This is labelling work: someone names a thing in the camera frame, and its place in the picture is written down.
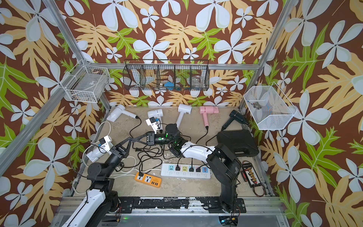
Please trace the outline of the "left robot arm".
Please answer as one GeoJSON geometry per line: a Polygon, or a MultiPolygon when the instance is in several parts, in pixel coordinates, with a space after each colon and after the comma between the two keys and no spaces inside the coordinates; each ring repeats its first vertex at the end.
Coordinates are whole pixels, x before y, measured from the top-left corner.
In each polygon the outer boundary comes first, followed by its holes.
{"type": "Polygon", "coordinates": [[[114,191],[112,173],[128,157],[133,138],[129,137],[111,148],[104,163],[95,162],[88,168],[87,179],[91,186],[82,203],[63,224],[65,227],[96,227],[110,211],[116,211],[118,193],[114,191]]]}

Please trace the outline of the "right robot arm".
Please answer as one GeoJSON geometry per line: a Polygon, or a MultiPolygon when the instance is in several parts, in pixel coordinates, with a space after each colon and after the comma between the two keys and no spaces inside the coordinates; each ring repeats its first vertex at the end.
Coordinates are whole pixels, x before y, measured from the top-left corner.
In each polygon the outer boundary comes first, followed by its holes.
{"type": "Polygon", "coordinates": [[[131,139],[133,142],[147,146],[165,144],[177,158],[196,159],[205,163],[221,184],[219,196],[221,209],[228,213],[234,211],[237,199],[237,181],[242,164],[225,144],[203,146],[192,143],[183,138],[177,124],[167,124],[161,139],[157,138],[154,131],[149,131],[139,137],[131,137],[131,139]]]}

